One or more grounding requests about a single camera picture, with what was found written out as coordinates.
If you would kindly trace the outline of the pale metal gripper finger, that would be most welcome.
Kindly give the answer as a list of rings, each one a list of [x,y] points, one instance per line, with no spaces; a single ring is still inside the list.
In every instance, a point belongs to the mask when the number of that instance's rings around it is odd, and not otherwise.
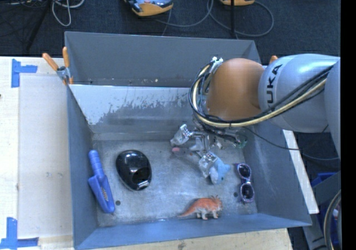
[[[192,131],[188,129],[187,124],[182,124],[175,135],[170,139],[171,146],[181,146],[192,137]]]
[[[207,152],[199,160],[199,169],[202,175],[207,178],[210,175],[210,168],[212,168],[217,160],[217,156],[212,152]]]

